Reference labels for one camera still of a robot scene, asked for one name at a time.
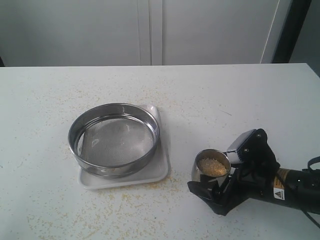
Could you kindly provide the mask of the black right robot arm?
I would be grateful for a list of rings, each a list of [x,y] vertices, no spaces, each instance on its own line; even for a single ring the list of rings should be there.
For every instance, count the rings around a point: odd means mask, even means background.
[[[307,217],[320,213],[320,171],[282,168],[268,145],[264,129],[242,133],[227,149],[205,149],[195,158],[191,193],[203,200],[215,214],[225,216],[248,199],[301,210]]]

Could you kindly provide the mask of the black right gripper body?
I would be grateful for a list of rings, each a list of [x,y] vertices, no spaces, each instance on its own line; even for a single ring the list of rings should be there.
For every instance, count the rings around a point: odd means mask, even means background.
[[[228,214],[251,195],[264,194],[274,179],[280,164],[268,145],[264,129],[258,128],[239,151],[242,163],[236,164],[236,180],[223,192],[222,201]]]

